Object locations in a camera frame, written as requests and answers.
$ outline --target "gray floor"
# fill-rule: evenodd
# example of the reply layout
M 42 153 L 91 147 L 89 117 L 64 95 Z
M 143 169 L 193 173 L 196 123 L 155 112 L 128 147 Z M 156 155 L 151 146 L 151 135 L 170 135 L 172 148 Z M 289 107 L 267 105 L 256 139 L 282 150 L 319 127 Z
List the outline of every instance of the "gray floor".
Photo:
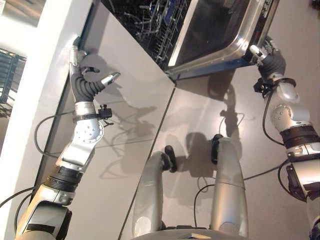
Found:
M 317 11 L 308 4 L 308 1 L 281 0 L 269 35 L 285 56 L 286 76 L 297 81 L 301 101 L 308 106 L 319 132 L 320 34 L 317 25 L 320 22 Z M 240 68 L 233 77 L 232 74 L 219 73 L 178 82 L 154 149 L 161 150 L 170 144 L 178 156 L 178 172 L 163 174 L 163 220 L 167 226 L 194 225 L 195 194 L 206 183 L 214 183 L 210 139 L 219 132 L 220 124 L 221 133 L 227 134 L 220 116 L 227 106 L 235 105 L 238 113 L 239 131 L 234 128 L 232 137 L 242 151 L 240 163 L 244 177 L 275 167 L 286 159 L 285 149 L 269 141 L 261 128 L 265 105 L 261 96 L 253 91 L 253 84 L 260 77 L 256 67 Z M 230 78 L 229 94 L 225 96 L 228 100 L 216 100 L 221 97 L 222 83 Z M 269 118 L 266 128 L 270 135 L 280 139 Z M 282 178 L 287 183 L 284 172 Z M 276 172 L 248 180 L 245 185 L 252 239 L 308 238 L 306 205 L 282 190 Z M 198 197 L 199 226 L 209 226 L 212 194 L 213 188 L 210 188 Z

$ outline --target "robotic hand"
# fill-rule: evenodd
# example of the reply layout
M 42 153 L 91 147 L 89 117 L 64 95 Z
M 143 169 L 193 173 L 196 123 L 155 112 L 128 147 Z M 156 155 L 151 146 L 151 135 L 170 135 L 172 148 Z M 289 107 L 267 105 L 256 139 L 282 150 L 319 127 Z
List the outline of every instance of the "robotic hand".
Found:
M 72 141 L 59 156 L 54 170 L 36 191 L 26 212 L 18 223 L 17 240 L 63 240 L 65 239 L 72 212 L 66 206 L 75 197 L 75 190 L 85 173 L 95 151 L 95 145 L 104 135 L 100 119 L 112 117 L 106 105 L 98 114 L 93 103 L 96 94 L 119 77 L 114 72 L 106 78 L 88 82 L 84 79 L 79 61 L 77 38 L 70 51 L 69 78 L 75 102 L 76 123 Z M 87 67 L 85 72 L 93 69 Z
M 289 163 L 286 167 L 289 190 L 286 191 L 306 202 L 311 228 L 309 237 L 319 240 L 320 139 L 310 122 L 308 109 L 300 104 L 296 82 L 284 77 L 286 61 L 271 38 L 266 38 L 264 49 L 255 45 L 250 47 L 262 76 L 253 88 L 267 99 L 266 108 L 272 98 L 271 121 L 282 137 L 283 144 L 278 143 L 285 146 L 288 157 L 285 163 Z

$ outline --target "open dishwasher door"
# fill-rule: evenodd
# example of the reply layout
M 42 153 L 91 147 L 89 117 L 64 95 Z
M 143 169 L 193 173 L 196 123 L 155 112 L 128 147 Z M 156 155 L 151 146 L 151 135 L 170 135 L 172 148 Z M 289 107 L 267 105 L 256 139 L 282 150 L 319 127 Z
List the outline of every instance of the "open dishwasher door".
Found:
M 248 46 L 261 47 L 279 0 L 113 2 L 117 19 L 177 79 L 250 65 Z

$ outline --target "cabinet door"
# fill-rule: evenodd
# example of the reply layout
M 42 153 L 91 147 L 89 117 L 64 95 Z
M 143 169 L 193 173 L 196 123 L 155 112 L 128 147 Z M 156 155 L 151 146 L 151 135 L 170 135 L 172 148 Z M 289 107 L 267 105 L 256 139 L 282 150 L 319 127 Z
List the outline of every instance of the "cabinet door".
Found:
M 84 77 L 121 76 L 95 98 L 96 108 L 107 104 L 112 109 L 108 122 L 114 124 L 105 127 L 76 190 L 67 239 L 117 239 L 175 86 L 102 4 L 91 20 L 83 44 L 89 55 L 82 64 L 100 72 Z M 68 86 L 62 99 L 59 111 L 72 110 Z M 50 151 L 61 152 L 73 134 L 72 116 L 61 117 L 53 132 Z M 49 162 L 41 170 L 43 178 L 55 160 Z

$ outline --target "wall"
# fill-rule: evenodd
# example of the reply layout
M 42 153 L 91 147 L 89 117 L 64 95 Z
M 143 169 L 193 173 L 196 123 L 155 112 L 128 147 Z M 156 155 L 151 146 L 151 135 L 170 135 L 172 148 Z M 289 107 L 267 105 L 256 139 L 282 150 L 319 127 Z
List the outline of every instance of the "wall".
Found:
M 2 151 L 2 146 L 5 141 L 6 131 L 9 124 L 9 119 L 5 117 L 0 118 L 0 153 Z

